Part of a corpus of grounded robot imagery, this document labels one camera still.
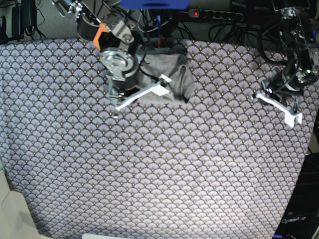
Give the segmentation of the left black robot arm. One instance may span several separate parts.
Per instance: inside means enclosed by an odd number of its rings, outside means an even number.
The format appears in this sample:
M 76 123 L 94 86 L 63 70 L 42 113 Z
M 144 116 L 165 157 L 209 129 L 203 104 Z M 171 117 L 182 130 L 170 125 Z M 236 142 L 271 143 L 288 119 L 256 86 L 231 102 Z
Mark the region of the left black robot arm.
M 300 100 L 304 88 L 319 80 L 319 45 L 316 42 L 307 0 L 272 1 L 274 17 L 259 30 L 257 49 L 261 57 L 275 66 L 273 74 L 261 82 L 262 89 L 251 98 L 259 99 L 284 113 L 289 127 L 302 123 Z M 286 48 L 286 60 L 273 61 L 264 51 L 262 35 L 275 24 Z

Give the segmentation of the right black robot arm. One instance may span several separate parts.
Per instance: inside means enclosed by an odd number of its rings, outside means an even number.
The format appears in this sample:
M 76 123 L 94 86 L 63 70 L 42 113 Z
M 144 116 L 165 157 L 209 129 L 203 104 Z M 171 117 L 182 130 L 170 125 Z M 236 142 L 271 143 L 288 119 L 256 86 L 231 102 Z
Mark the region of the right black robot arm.
M 78 35 L 90 40 L 100 52 L 108 71 L 114 118 L 118 118 L 121 109 L 148 93 L 160 97 L 169 93 L 171 78 L 156 73 L 138 55 L 143 40 L 135 30 L 137 22 L 128 13 L 105 0 L 54 0 L 52 4 L 62 17 L 75 17 Z

